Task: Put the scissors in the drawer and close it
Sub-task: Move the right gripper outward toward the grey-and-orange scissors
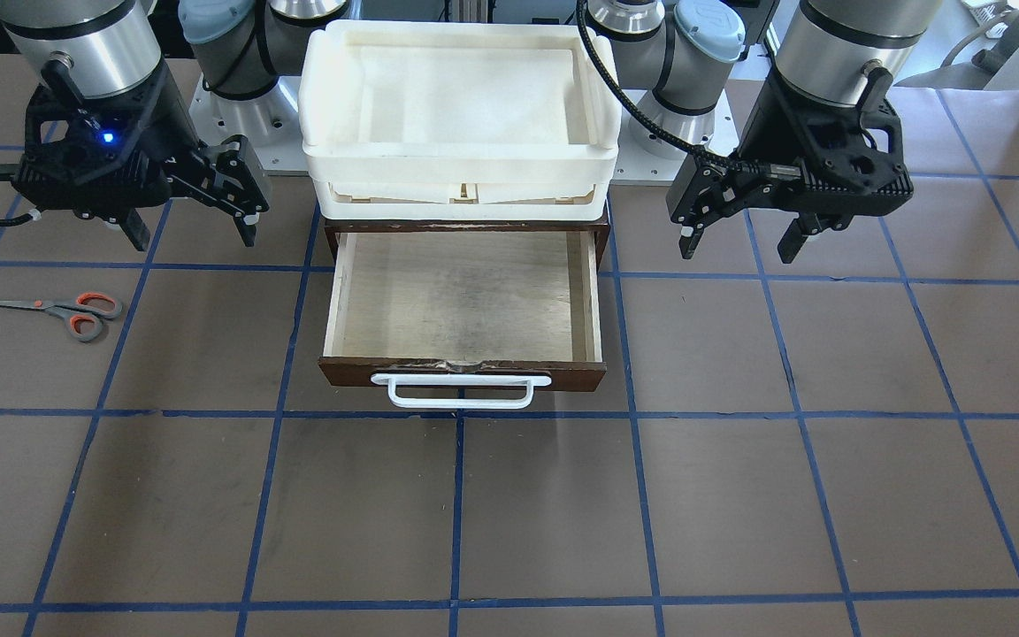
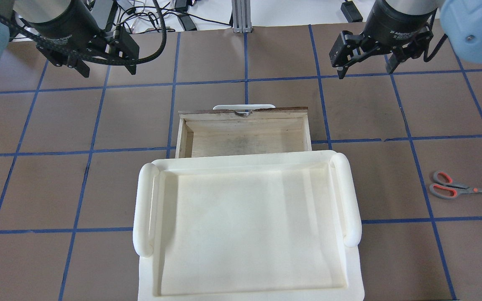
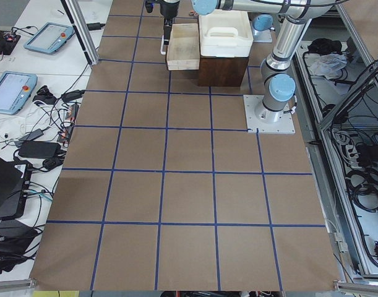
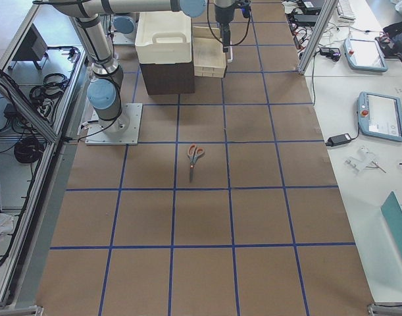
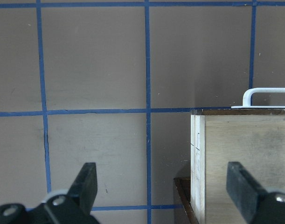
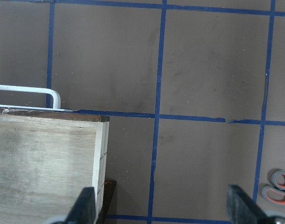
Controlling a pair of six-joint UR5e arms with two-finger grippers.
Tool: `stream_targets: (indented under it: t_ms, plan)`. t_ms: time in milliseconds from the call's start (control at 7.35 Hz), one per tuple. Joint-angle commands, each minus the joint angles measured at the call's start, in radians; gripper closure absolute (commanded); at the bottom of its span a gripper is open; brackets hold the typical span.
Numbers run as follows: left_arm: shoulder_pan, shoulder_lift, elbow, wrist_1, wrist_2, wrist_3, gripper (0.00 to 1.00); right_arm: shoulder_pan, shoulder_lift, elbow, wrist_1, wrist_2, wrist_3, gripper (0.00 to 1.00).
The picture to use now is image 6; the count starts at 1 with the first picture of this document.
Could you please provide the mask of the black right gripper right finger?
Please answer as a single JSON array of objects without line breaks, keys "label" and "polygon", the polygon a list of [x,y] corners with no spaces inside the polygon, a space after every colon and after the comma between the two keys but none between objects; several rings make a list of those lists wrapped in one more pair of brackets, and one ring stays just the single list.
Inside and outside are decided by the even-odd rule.
[{"label": "black right gripper right finger", "polygon": [[227,213],[232,224],[260,224],[267,215],[238,185],[227,188]]}]

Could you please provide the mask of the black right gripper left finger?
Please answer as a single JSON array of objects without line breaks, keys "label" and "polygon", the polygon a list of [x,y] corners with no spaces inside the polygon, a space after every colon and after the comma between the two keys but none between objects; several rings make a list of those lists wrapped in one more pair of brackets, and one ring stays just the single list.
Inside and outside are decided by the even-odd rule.
[{"label": "black right gripper left finger", "polygon": [[82,189],[72,209],[65,219],[66,224],[93,224],[96,220],[95,190],[93,187]]}]

